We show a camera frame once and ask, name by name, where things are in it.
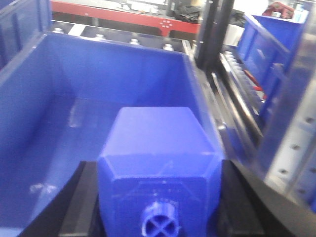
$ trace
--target blue plastic bin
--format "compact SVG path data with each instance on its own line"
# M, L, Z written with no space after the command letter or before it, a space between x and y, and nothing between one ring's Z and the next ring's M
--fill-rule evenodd
M270 75L273 63L285 70L297 50L303 24L267 16L246 15L245 31L237 51L263 90L276 83Z
M9 5L11 2L13 2L14 0L1 0L0 1L0 10L2 8L4 8L5 6Z
M47 32L46 0L4 9L0 236L21 232L79 161L97 160L121 107L189 107L221 150L187 55Z
M188 108L123 108L98 161L108 237L206 237L222 155Z

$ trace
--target blue crate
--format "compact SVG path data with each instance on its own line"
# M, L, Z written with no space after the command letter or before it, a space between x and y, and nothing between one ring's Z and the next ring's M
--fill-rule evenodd
M16 7L37 14L35 2L22 0ZM1 20L10 22L8 14ZM19 30L0 24L2 32L4 26ZM0 212L5 216L0 236L16 236L58 194L81 160L98 159L122 107L188 107L221 151L187 55L42 32L32 21L30 26L17 37L24 43L12 54L7 54L9 36L2 35L10 60L0 71Z
M273 63L287 70L297 50L303 24L267 16L246 15L245 31L237 51L263 90L276 83L270 75Z
M0 70L50 25L50 1L47 0L16 0L0 9Z
M1 0L0 1L0 10L2 8L4 8L5 6L9 5L11 2L13 2L14 0Z
M109 237L206 237L222 155L188 108L123 108L98 161Z

